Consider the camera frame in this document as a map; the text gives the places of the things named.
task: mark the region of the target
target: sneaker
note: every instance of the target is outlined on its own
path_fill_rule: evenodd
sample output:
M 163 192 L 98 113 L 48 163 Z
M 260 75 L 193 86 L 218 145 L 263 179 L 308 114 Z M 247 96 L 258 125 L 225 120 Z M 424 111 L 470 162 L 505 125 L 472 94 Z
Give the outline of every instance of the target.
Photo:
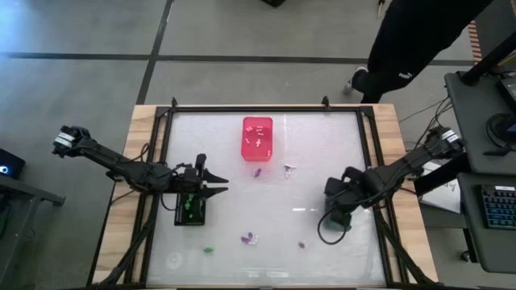
M 353 73 L 353 75 L 346 81 L 346 85 L 344 85 L 344 89 L 342 90 L 342 93 L 345 95 L 345 96 L 349 96 L 350 94 L 353 93 L 353 91 L 355 89 L 353 89 L 353 85 L 352 85 L 352 81 L 353 81 L 353 77 L 356 75 L 357 72 L 359 71 L 365 71 L 367 72 L 368 71 L 368 68 L 366 68 L 364 65 L 361 65 L 359 66 L 358 68 L 356 68 L 355 72 Z

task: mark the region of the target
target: black pants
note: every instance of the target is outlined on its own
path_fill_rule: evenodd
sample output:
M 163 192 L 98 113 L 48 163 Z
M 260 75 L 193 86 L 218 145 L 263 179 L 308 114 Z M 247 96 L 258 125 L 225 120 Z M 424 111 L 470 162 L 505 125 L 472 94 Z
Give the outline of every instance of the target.
M 393 0 L 354 89 L 362 103 L 407 86 L 493 0 Z

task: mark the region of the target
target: black keyboard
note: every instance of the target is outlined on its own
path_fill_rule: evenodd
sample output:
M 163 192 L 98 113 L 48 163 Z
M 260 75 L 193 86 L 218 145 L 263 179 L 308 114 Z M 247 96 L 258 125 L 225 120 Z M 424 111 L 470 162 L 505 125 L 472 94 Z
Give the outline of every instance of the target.
M 516 230 L 516 188 L 479 185 L 485 226 L 490 229 Z

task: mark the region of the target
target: black cable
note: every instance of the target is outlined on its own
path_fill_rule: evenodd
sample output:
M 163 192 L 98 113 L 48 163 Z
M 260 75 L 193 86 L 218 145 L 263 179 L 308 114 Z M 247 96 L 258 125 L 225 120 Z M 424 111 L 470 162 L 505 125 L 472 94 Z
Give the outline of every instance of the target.
M 163 193 L 160 193 L 160 200 L 161 200 L 161 205 L 163 205 L 163 207 L 168 210 L 168 211 L 176 211 L 176 209 L 170 209 L 167 205 L 164 204 L 164 201 L 163 201 Z
M 151 145 L 149 143 L 145 143 L 142 148 L 140 149 L 139 151 L 139 155 L 136 156 L 135 158 L 133 159 L 129 159 L 127 161 L 118 161 L 120 163 L 130 163 L 130 162 L 135 162 L 137 159 L 139 159 L 141 162 L 145 162 L 144 161 L 144 155 L 145 153 L 148 152 L 148 150 L 150 149 Z
M 130 192 L 128 192 L 128 193 L 124 193 L 123 195 L 121 195 L 121 196 L 119 196 L 119 197 L 116 197 L 113 201 L 111 201 L 110 205 L 113 205 L 115 201 L 117 201 L 117 200 L 119 200 L 119 199 L 121 199 L 121 198 L 124 198 L 124 197 L 128 196 L 129 194 L 133 193 L 134 191 L 135 191 L 135 190 L 133 189 L 133 190 L 131 190 L 131 191 L 130 191 Z
M 439 111 L 441 109 L 441 106 L 446 102 L 446 100 L 449 98 L 448 97 L 445 97 L 444 100 L 439 104 L 439 106 L 437 107 L 437 110 L 435 110 L 435 121 L 441 126 L 441 123 L 439 122 Z
M 324 242 L 325 244 L 327 245 L 330 245 L 330 246 L 333 246 L 333 245 L 336 245 L 338 244 L 340 241 L 342 241 L 344 239 L 344 237 L 346 236 L 346 233 L 347 233 L 347 229 L 344 229 L 344 232 L 342 233 L 342 235 L 340 236 L 340 238 L 338 238 L 337 240 L 335 240 L 334 242 L 328 242 L 326 239 L 323 238 L 323 235 L 321 234 L 321 225 L 324 221 L 324 219 L 331 213 L 333 212 L 334 210 L 336 209 L 336 207 L 328 210 L 322 217 L 321 219 L 319 220 L 318 224 L 317 224 L 317 234 L 319 236 L 319 238 L 321 239 L 322 242 Z
M 426 110 L 429 110 L 429 109 L 431 109 L 431 108 L 433 108 L 433 107 L 437 106 L 440 102 L 442 102 L 442 100 L 441 100 L 441 101 L 438 101 L 438 102 L 436 102 L 436 103 L 434 103 L 434 104 L 432 104 L 432 105 L 430 105 L 430 106 L 428 106 L 428 107 L 426 107 L 425 109 L 419 110 L 419 111 L 417 111 L 417 112 L 415 112 L 415 113 L 413 113 L 413 114 L 408 115 L 407 117 L 404 117 L 404 118 L 403 118 L 403 119 L 401 119 L 398 123 L 404 122 L 405 120 L 407 120 L 407 119 L 409 119 L 409 118 L 412 118 L 413 116 L 415 116 L 415 115 L 417 115 L 417 114 L 421 114 L 422 112 L 424 112 L 424 111 L 426 111 Z
M 441 101 L 441 105 L 448 99 L 449 97 L 446 97 L 444 98 L 442 101 Z M 435 116 L 430 120 L 430 122 L 428 123 L 428 126 L 427 128 L 424 130 L 424 132 L 421 134 L 421 136 L 419 137 L 418 141 L 416 142 L 416 144 L 414 145 L 414 148 L 412 150 L 414 150 L 415 148 L 418 147 L 419 143 L 421 143 L 421 140 L 423 139 L 423 137 L 427 134 L 427 132 L 434 127 L 434 125 L 436 123 L 439 123 L 438 119 L 439 119 L 439 116 L 441 114 L 443 114 L 444 112 L 448 111 L 449 109 L 452 108 L 451 106 L 451 103 L 448 103 L 444 106 L 443 110 L 439 111 L 441 109 L 441 105 L 439 105 L 439 107 L 437 108 L 437 110 L 435 111 Z

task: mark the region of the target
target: red plastic box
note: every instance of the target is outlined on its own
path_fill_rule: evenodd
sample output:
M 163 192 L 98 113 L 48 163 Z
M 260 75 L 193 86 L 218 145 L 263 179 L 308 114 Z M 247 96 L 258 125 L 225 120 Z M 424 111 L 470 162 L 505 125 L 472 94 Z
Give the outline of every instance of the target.
M 269 161 L 273 155 L 273 120 L 246 117 L 242 127 L 242 157 L 246 161 Z

